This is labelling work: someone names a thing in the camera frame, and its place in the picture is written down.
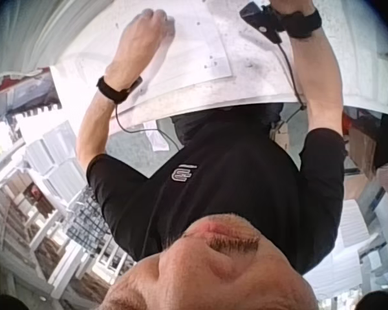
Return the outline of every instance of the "man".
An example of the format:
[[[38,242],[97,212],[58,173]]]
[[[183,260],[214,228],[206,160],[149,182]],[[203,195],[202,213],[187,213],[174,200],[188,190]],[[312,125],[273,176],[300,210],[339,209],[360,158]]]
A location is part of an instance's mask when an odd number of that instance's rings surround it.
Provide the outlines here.
[[[312,0],[272,6],[282,14],[316,11]],[[107,85],[131,87],[164,37],[166,18],[144,10],[125,29]],[[214,110],[194,115],[193,126],[187,116],[178,134],[185,147],[147,179],[104,154],[114,103],[96,93],[78,158],[116,243],[140,260],[101,309],[316,309],[301,274],[332,250],[340,222],[342,85],[321,28],[291,43],[308,105],[300,171],[250,111]],[[181,117],[174,120],[179,131]]]

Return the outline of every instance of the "black device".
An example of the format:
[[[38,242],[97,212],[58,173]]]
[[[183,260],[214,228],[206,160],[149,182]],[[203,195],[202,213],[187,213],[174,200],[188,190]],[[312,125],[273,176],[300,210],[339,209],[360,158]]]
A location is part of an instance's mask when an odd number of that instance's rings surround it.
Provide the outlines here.
[[[123,89],[120,92],[116,91],[112,87],[110,87],[104,80],[103,76],[98,80],[96,86],[99,88],[99,91],[108,99],[112,100],[116,105],[123,103],[132,91],[135,90],[136,87],[141,85],[142,78],[139,77],[128,89]]]
[[[308,16],[304,16],[302,12],[284,15],[270,5],[262,6],[260,9],[257,4],[251,2],[240,11],[240,16],[274,44],[282,43],[280,32],[286,31],[290,37],[305,39],[322,27],[322,18],[318,10]]]

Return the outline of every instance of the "sleeve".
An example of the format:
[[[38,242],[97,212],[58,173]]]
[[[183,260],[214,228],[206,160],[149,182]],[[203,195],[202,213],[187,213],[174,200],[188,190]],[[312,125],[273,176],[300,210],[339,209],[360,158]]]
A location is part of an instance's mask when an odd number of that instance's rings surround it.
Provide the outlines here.
[[[86,178],[111,229],[133,194],[148,180],[122,161],[106,154],[97,155],[89,163]]]
[[[308,133],[301,156],[301,224],[306,271],[334,248],[343,207],[343,138],[330,129]]]

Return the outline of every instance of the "fist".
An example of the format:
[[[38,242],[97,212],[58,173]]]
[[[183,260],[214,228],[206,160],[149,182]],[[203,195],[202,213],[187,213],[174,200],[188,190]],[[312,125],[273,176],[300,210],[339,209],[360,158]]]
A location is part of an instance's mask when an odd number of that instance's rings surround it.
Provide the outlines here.
[[[163,10],[144,10],[122,33],[112,63],[105,72],[109,86],[121,91],[129,88],[154,57],[167,33],[167,14]]]
[[[312,0],[270,0],[270,3],[281,14],[302,12],[307,16],[315,12]]]

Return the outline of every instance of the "white table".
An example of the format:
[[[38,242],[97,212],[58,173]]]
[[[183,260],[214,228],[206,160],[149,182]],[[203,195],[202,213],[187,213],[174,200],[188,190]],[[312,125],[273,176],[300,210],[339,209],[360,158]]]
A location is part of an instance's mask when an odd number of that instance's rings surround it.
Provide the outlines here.
[[[206,1],[222,37],[233,76],[150,99],[124,112],[120,116],[123,126],[215,107],[296,102],[279,49],[239,17],[239,10],[248,0]],[[362,1],[315,0],[315,4],[341,68],[345,105],[388,114],[388,59],[381,56],[388,52],[388,33]],[[115,20],[104,23],[115,23]],[[282,37],[283,46],[292,58],[289,40],[284,34]],[[73,97],[64,93],[62,86],[74,85],[75,80],[61,79],[57,65],[51,69],[63,108],[77,132],[93,93],[89,90],[81,93],[80,89]],[[110,134],[117,131],[118,125],[112,121]]]

